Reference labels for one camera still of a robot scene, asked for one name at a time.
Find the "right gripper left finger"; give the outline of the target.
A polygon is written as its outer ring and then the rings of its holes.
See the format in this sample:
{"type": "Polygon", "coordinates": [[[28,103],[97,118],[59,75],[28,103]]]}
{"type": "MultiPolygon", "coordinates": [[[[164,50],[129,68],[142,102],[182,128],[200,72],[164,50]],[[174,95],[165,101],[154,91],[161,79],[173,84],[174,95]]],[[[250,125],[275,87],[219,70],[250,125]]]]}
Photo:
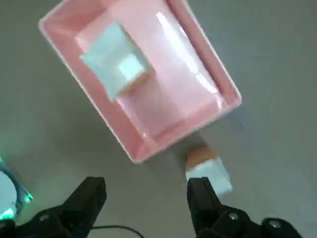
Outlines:
{"type": "Polygon", "coordinates": [[[86,238],[106,201],[103,177],[87,177],[60,205],[38,212],[31,220],[16,225],[0,222],[2,238],[86,238]]]}

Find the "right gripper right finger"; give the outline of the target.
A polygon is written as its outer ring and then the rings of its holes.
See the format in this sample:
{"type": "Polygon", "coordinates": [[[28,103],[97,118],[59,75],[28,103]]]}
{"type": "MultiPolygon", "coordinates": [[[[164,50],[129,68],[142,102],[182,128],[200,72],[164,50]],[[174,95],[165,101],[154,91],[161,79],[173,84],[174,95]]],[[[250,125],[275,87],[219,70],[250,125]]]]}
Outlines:
{"type": "Polygon", "coordinates": [[[286,220],[265,218],[257,224],[245,211],[221,204],[207,177],[188,180],[187,202],[198,238],[301,237],[286,220]]]}

